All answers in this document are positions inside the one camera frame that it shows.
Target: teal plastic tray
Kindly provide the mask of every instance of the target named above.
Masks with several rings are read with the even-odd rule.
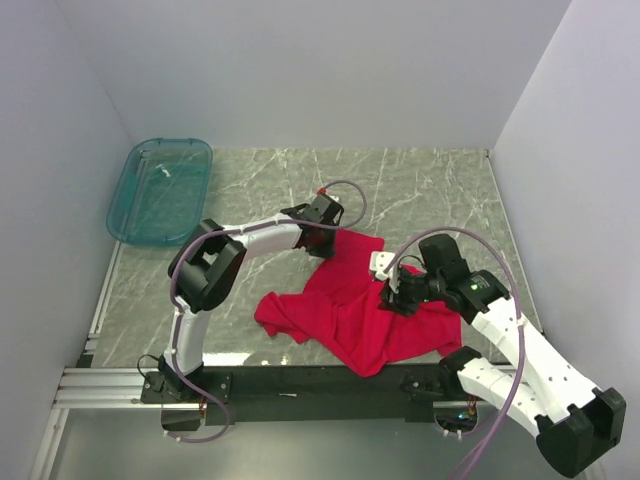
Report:
[[[212,161],[211,147],[193,138],[137,145],[111,201],[111,235],[132,245],[182,245],[200,222]]]

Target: red cloth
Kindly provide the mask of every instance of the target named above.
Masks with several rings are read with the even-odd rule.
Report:
[[[442,302],[425,303],[411,317],[378,308],[384,283],[372,279],[369,258],[383,247],[382,238],[339,230],[335,256],[318,267],[303,292],[269,293],[256,321],[270,336],[286,333],[298,343],[316,339],[363,377],[388,362],[460,348],[460,315]]]

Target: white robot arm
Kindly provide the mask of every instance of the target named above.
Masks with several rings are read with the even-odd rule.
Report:
[[[602,391],[526,317],[517,320],[506,288],[487,271],[471,272],[449,235],[426,238],[419,248],[428,273],[412,274],[398,266],[385,273],[394,255],[372,255],[371,271],[387,282],[382,292],[387,308],[410,315],[421,302],[442,300],[514,366],[522,325],[526,345],[522,383],[507,414],[536,438],[542,455],[559,473],[576,476],[620,441],[626,403],[615,389]],[[504,406],[514,379],[479,352],[463,347],[440,365],[445,390],[464,391],[498,409]]]

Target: black base bar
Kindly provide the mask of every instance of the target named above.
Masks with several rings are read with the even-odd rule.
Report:
[[[437,364],[387,365],[367,378],[342,365],[205,367],[198,384],[228,405],[233,423],[380,418],[433,422],[434,401],[467,398],[465,394],[445,395],[439,373]],[[159,372],[147,374],[145,387],[142,403],[162,403],[169,410],[171,403],[199,400],[173,398]],[[189,415],[193,420],[193,412],[173,410],[175,428],[185,429],[180,419]],[[224,420],[223,412],[209,404],[205,424],[221,425]]]

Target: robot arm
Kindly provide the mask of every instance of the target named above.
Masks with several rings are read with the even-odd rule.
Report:
[[[282,223],[282,220],[293,218],[335,226],[340,222],[343,212],[343,207],[336,199],[321,192],[311,204],[284,209],[271,219],[231,226],[218,225],[211,219],[200,223],[169,266],[169,276],[173,275],[179,258],[188,246],[202,235],[223,229],[250,231],[249,227],[252,225],[269,220],[273,220],[274,225],[250,233],[210,238],[182,265],[177,279],[176,297],[183,306],[184,314],[179,329],[175,328],[178,314],[174,314],[171,338],[158,366],[165,380],[173,387],[176,396],[191,393],[178,378],[178,368],[189,380],[198,383],[198,375],[203,367],[204,337],[211,311],[229,295],[242,264],[260,255],[293,248],[305,248],[309,255],[316,257],[332,256],[335,231]],[[174,365],[173,354],[177,365]]]
[[[403,267],[385,274],[393,254],[372,256],[376,278],[387,281],[381,293],[383,308],[410,315],[422,302],[442,300],[513,365],[518,363],[518,325],[522,324],[523,383],[507,414],[536,438],[540,452],[559,473],[574,477],[620,441],[626,403],[615,389],[602,391],[526,317],[516,320],[515,304],[506,288],[487,271],[471,272],[449,235],[422,240],[419,248],[427,269],[424,274],[411,274]],[[475,395],[498,409],[504,406],[513,378],[479,352],[463,347],[440,365],[445,390]]]

